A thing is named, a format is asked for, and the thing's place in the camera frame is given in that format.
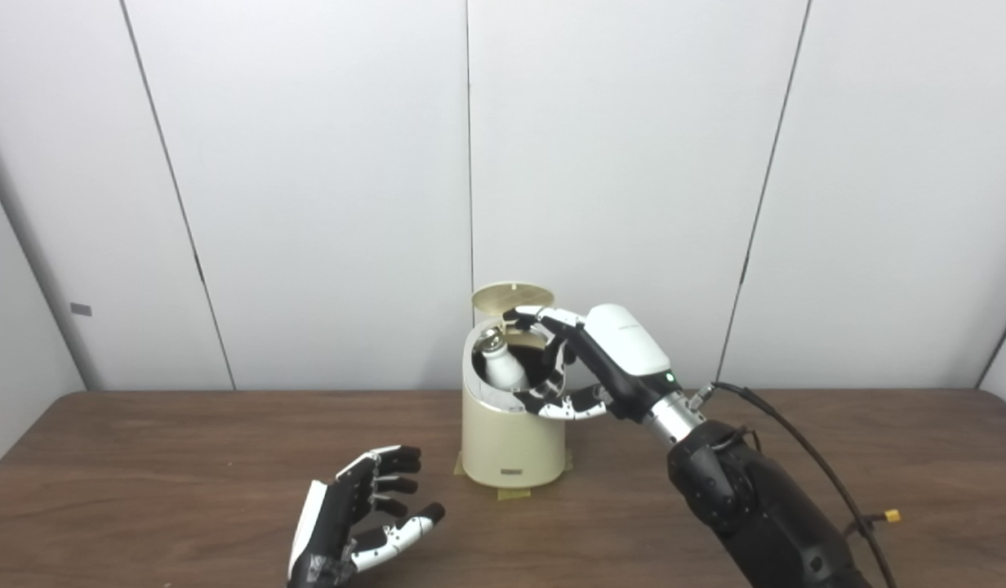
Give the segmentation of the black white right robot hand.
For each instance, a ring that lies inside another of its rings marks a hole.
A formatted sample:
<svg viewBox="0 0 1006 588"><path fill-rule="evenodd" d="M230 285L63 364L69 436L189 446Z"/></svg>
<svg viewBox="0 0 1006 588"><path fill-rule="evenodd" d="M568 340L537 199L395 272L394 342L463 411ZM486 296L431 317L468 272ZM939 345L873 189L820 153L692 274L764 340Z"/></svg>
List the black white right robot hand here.
<svg viewBox="0 0 1006 588"><path fill-rule="evenodd" d="M556 368L579 360L597 377L596 385L574 392L562 392L554 382L515 392L527 412L568 421L611 413L675 438L685 438L704 420L690 409L670 357L624 306L597 305L582 316L551 306L519 305L503 318L518 330L540 327L548 332L545 353Z"/></svg>

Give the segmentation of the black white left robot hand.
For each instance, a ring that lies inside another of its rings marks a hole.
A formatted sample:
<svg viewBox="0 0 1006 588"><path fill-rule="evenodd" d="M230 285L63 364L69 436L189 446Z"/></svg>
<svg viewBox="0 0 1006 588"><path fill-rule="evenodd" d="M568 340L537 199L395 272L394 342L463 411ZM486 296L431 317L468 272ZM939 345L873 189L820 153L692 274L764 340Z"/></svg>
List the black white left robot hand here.
<svg viewBox="0 0 1006 588"><path fill-rule="evenodd" d="M446 517L438 502L410 513L392 492L413 495L422 451L406 444L367 450L313 480L296 525L287 587L346 587L361 572L409 550Z"/></svg>

